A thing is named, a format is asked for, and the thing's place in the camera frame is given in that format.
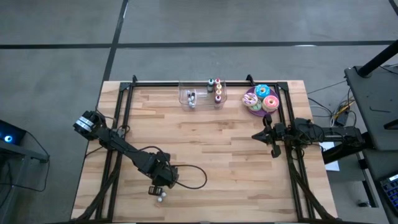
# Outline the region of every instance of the blue light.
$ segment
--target blue light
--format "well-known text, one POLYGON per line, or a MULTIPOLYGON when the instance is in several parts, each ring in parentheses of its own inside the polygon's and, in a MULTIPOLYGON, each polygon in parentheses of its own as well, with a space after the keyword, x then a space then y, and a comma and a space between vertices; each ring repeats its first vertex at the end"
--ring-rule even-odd
POLYGON ((5 142, 11 142, 12 141, 12 137, 11 136, 6 136, 4 137, 5 142))

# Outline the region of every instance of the pink frosted donut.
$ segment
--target pink frosted donut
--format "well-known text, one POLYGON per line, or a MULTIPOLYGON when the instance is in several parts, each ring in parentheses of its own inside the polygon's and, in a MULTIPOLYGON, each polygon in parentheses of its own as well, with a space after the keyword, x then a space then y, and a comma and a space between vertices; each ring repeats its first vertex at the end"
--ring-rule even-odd
POLYGON ((279 100, 276 96, 269 95, 262 101, 262 109, 266 112, 273 112, 279 106, 279 100))
POLYGON ((254 93, 246 93, 242 98, 242 102, 245 106, 254 106, 258 100, 259 99, 254 93))

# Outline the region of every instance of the white paper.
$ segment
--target white paper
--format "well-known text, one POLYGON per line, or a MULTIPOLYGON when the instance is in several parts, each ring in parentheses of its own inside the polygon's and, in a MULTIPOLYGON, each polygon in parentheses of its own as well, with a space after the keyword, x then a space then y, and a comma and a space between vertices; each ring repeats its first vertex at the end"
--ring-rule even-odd
MULTIPOLYGON (((333 148, 335 146, 335 143, 334 142, 320 142, 319 145, 322 146, 325 150, 328 150, 328 149, 333 148)), ((340 171, 337 161, 326 164, 325 168, 328 171, 340 171)))

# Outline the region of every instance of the purple plate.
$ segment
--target purple plate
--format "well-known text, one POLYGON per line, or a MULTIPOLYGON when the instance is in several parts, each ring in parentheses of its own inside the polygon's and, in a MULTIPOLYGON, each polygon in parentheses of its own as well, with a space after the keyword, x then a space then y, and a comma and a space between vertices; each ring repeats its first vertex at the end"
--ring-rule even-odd
MULTIPOLYGON (((254 93, 254 89, 255 89, 255 88, 256 88, 255 86, 252 87, 252 88, 250 88, 246 93, 254 93)), ((275 93, 273 90, 270 90, 270 91, 271 91, 270 95, 272 95, 272 96, 278 98, 278 96, 276 95, 276 93, 275 93)), ((259 111, 252 111, 252 110, 250 110, 249 107, 248 107, 248 111, 250 111, 252 114, 254 114, 254 115, 256 115, 256 116, 264 117, 266 114, 272 114, 272 113, 275 112, 276 110, 273 111, 273 112, 266 112, 266 111, 263 110, 263 109, 261 109, 261 110, 259 110, 259 111)))

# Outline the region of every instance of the blue frosted donut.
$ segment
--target blue frosted donut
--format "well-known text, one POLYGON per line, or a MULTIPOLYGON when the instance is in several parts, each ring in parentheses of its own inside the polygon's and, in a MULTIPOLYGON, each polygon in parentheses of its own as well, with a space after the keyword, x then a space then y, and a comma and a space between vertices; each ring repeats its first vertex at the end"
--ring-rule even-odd
POLYGON ((271 90, 267 85, 257 85, 254 91, 256 92, 257 97, 262 100, 271 93, 271 90))

